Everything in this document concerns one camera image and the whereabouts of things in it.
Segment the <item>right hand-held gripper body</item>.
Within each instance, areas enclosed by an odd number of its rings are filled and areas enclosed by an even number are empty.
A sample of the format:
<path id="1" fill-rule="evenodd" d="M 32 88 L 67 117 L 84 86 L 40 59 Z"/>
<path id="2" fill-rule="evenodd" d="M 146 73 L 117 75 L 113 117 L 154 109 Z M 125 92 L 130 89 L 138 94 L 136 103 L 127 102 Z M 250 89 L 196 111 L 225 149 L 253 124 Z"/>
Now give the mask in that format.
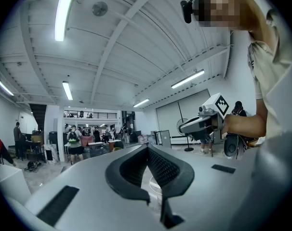
<path id="1" fill-rule="evenodd" d="M 222 141 L 222 129 L 229 105 L 224 97 L 212 95 L 198 108 L 198 115 L 178 125 L 178 131 L 189 135 L 194 140 L 206 140 L 211 143 Z"/>

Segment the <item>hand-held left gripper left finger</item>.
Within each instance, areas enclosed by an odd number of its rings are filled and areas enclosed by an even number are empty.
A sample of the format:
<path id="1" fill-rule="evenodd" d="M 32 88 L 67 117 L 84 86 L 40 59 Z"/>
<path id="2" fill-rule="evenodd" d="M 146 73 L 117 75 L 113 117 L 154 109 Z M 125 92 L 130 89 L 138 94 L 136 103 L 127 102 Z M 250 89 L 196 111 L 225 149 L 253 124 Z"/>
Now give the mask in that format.
<path id="1" fill-rule="evenodd" d="M 121 198 L 150 203 L 149 193 L 142 189 L 145 169 L 148 166 L 149 145 L 125 148 L 111 152 L 110 162 L 105 169 L 108 186 Z"/>

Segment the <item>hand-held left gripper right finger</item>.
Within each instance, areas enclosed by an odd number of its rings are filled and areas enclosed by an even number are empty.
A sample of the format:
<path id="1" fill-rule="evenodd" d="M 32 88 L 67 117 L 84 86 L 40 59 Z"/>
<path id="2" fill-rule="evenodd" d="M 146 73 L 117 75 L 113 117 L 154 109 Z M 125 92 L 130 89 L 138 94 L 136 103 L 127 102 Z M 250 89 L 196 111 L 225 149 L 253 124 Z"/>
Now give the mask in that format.
<path id="1" fill-rule="evenodd" d="M 172 212 L 169 199 L 182 196 L 194 180 L 194 170 L 190 164 L 152 145 L 147 147 L 147 166 L 161 188 L 160 222 L 168 229 L 182 223 L 184 219 Z"/>

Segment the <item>person's right forearm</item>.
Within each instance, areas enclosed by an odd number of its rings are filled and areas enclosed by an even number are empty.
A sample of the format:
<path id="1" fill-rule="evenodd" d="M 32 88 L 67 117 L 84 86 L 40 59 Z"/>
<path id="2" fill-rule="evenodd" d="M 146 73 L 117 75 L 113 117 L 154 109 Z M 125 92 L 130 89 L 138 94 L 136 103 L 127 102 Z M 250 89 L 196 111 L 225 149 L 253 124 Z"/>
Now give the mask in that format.
<path id="1" fill-rule="evenodd" d="M 266 120 L 260 115 L 227 115 L 222 133 L 226 132 L 250 138 L 264 137 L 266 135 Z"/>

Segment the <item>white roller door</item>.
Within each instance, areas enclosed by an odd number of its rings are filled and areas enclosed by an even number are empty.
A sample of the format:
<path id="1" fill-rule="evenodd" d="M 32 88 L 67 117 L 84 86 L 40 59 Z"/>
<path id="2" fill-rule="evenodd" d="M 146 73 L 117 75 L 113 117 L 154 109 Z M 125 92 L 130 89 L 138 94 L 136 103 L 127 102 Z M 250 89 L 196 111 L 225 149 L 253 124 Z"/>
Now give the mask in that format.
<path id="1" fill-rule="evenodd" d="M 169 131 L 172 144 L 186 143 L 186 138 L 180 137 L 181 134 L 177 131 L 176 127 L 177 122 L 181 120 L 180 113 L 182 113 L 183 119 L 196 117 L 199 112 L 199 107 L 207 101 L 209 97 L 208 90 L 204 90 L 156 109 L 159 129 Z"/>

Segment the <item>black standing fan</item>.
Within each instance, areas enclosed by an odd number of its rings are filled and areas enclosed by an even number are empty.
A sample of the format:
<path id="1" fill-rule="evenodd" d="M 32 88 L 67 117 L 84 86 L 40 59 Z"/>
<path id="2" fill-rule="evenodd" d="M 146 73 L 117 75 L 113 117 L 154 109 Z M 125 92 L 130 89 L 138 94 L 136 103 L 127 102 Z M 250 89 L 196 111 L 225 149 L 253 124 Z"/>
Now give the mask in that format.
<path id="1" fill-rule="evenodd" d="M 189 146 L 189 139 L 188 139 L 188 134 L 185 134 L 183 133 L 181 130 L 180 130 L 180 127 L 185 123 L 187 122 L 188 119 L 186 118 L 181 118 L 177 124 L 176 124 L 176 128 L 177 128 L 177 131 L 179 132 L 180 135 L 182 135 L 183 137 L 186 137 L 186 140 L 187 140 L 187 147 L 184 149 L 185 152 L 191 152 L 194 150 L 194 148 L 190 147 Z"/>

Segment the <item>white ceiling tube light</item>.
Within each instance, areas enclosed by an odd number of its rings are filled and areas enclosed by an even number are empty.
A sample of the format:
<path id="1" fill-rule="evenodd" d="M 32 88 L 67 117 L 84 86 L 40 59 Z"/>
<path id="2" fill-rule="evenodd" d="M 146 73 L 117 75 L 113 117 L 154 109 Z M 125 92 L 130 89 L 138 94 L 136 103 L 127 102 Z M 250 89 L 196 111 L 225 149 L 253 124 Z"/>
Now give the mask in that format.
<path id="1" fill-rule="evenodd" d="M 192 75 L 190 75 L 190 76 L 188 76 L 188 77 L 182 79 L 181 81 L 179 81 L 179 82 L 177 82 L 177 83 L 171 85 L 171 88 L 172 88 L 172 89 L 175 89 L 175 88 L 177 88 L 177 87 L 179 87 L 179 86 L 181 86 L 181 85 L 183 85 L 183 84 L 186 84 L 186 83 L 188 83 L 188 82 L 190 82 L 190 81 L 192 81 L 192 80 L 194 80 L 194 79 L 196 79 L 196 78 L 202 76 L 204 73 L 205 73 L 205 70 L 202 69 L 202 70 L 196 72 L 195 74 L 192 74 Z"/>
<path id="2" fill-rule="evenodd" d="M 71 93 L 71 90 L 70 90 L 70 87 L 69 87 L 69 83 L 67 81 L 63 81 L 62 85 L 63 85 L 63 89 L 65 91 L 67 99 L 72 101 L 73 97 L 72 97 L 72 93 Z"/>
<path id="3" fill-rule="evenodd" d="M 54 39 L 55 41 L 64 41 L 67 18 L 73 0 L 58 0 L 55 24 Z"/>
<path id="4" fill-rule="evenodd" d="M 133 107 L 134 107 L 134 108 L 139 107 L 140 105 L 143 105 L 143 104 L 145 104 L 145 103 L 148 102 L 148 101 L 149 101 L 149 99 L 145 99 L 145 100 L 143 100 L 143 101 L 141 101 L 141 102 L 135 104 Z"/>
<path id="5" fill-rule="evenodd" d="M 5 90 L 6 93 L 8 93 L 10 96 L 14 96 L 14 94 L 1 82 L 0 80 L 0 87 Z"/>

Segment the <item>white folding table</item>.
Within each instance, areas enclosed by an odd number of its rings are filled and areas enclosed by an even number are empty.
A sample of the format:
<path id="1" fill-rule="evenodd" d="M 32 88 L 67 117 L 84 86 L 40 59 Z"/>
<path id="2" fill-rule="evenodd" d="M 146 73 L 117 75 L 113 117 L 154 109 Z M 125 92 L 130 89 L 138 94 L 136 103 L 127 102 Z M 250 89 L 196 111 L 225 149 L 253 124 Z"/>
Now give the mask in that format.
<path id="1" fill-rule="evenodd" d="M 96 157 L 105 153 L 105 147 L 102 142 L 92 142 L 88 144 L 90 157 Z"/>

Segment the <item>black balcony railing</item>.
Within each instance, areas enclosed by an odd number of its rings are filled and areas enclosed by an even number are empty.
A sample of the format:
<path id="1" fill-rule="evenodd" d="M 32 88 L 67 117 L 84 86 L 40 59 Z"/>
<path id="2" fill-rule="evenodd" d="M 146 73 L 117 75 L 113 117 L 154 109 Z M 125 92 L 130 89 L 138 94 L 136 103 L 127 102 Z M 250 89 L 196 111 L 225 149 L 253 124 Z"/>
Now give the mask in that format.
<path id="1" fill-rule="evenodd" d="M 117 113 L 65 110 L 64 118 L 117 119 Z"/>

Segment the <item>beige shirt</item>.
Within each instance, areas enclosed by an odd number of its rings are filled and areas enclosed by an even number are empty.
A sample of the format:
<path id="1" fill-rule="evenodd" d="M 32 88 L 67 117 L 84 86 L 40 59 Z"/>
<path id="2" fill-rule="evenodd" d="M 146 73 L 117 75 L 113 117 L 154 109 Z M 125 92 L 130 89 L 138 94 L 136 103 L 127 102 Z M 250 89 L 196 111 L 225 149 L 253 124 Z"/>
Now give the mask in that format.
<path id="1" fill-rule="evenodd" d="M 262 99 L 267 108 L 266 137 L 271 138 L 281 134 L 282 128 L 267 95 L 292 65 L 292 33 L 269 0 L 254 2 L 275 36 L 273 50 L 266 43 L 255 39 L 251 39 L 248 47 L 248 66 L 253 77 L 256 99 Z"/>

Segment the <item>white leaning board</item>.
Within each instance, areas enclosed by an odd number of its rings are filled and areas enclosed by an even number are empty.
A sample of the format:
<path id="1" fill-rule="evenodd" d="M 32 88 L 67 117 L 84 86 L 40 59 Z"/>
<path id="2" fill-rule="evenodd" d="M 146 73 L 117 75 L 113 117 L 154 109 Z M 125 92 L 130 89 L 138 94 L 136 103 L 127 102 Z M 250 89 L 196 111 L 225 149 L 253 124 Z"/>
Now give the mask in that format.
<path id="1" fill-rule="evenodd" d="M 45 159 L 48 163 L 57 164 L 59 162 L 55 144 L 44 144 Z"/>

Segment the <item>black workbench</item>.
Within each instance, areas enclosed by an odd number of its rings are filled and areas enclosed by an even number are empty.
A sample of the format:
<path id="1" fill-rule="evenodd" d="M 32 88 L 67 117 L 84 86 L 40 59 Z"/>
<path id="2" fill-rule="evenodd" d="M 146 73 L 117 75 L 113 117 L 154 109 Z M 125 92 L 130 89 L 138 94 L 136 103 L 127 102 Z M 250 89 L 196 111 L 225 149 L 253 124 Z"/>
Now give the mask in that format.
<path id="1" fill-rule="evenodd" d="M 41 146 L 40 143 L 32 142 L 31 135 L 32 134 L 27 133 L 24 134 L 24 140 L 22 141 L 23 152 L 25 152 L 27 158 L 32 154 L 36 157 L 37 161 L 44 161 L 44 146 Z"/>

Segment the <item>black staircase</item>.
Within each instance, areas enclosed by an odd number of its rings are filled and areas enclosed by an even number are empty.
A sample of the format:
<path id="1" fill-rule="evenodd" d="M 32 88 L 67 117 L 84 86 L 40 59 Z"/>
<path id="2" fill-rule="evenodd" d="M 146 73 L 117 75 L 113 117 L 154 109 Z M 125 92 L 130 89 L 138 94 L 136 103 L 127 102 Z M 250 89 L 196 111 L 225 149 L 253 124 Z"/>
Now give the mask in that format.
<path id="1" fill-rule="evenodd" d="M 44 130 L 44 121 L 45 121 L 45 114 L 47 105 L 45 104 L 29 104 L 31 112 L 38 124 L 38 130 Z"/>

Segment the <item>round ceiling fixture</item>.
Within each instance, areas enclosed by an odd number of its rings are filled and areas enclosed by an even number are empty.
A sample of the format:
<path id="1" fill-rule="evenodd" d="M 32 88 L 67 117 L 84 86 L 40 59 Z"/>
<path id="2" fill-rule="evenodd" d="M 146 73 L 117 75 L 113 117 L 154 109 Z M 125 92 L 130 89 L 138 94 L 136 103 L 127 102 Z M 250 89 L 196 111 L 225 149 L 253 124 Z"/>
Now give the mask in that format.
<path id="1" fill-rule="evenodd" d="M 108 5 L 103 1 L 96 2 L 92 7 L 92 13 L 97 17 L 104 16 L 107 11 Z"/>

